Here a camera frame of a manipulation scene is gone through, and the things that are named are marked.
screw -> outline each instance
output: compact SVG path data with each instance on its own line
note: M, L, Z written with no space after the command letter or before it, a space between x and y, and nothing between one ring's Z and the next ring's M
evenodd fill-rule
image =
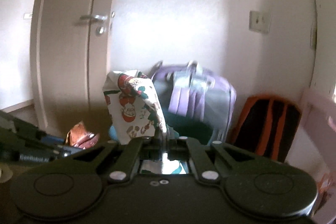
M160 184L162 184L162 185L166 185L166 184L168 184L168 183L169 183L168 180L165 180L165 179L160 180Z
M216 180L218 179L219 174L215 171L205 171L202 173L202 178L207 180Z
M110 178L113 180L124 180L127 177L125 172L122 171L114 171L112 173L110 173Z
M151 181L149 184L150 184L151 186L154 186L154 187L157 187L157 186L160 185L160 183L159 183L158 181Z

door panel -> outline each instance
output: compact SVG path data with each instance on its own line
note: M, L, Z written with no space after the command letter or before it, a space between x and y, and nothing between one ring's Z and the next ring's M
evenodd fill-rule
M93 119L97 115L90 107L90 98L93 102L104 99L101 89L106 77L108 34L95 37L98 23L79 20L95 12L109 14L112 0L101 1L35 0L31 25L34 102L39 126L50 134L64 137L81 120L95 133L100 132L100 124L110 123ZM90 39L91 45L99 43L100 47L90 47ZM98 75L92 80L89 63Z

orange backpack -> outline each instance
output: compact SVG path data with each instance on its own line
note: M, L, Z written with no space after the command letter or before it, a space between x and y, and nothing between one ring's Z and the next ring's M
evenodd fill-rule
M301 119L294 103L276 95L247 99L231 143L257 155L284 162Z

baseboard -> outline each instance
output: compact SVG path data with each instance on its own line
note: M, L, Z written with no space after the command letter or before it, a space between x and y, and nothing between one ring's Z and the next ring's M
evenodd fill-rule
M26 106L33 105L33 104L34 104L34 100L28 100L28 101L24 101L22 103L18 103L18 104L13 105L13 106L6 107L6 108L1 109L1 110L3 112L8 113L8 112L12 112L12 111L18 110L18 109L26 107Z

metal door handle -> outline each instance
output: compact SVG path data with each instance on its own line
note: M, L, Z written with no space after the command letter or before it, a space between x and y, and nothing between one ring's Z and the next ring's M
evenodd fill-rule
M107 20L107 16L100 16L100 15L84 15L81 16L79 19L80 20L93 20L96 22L105 22L105 20Z

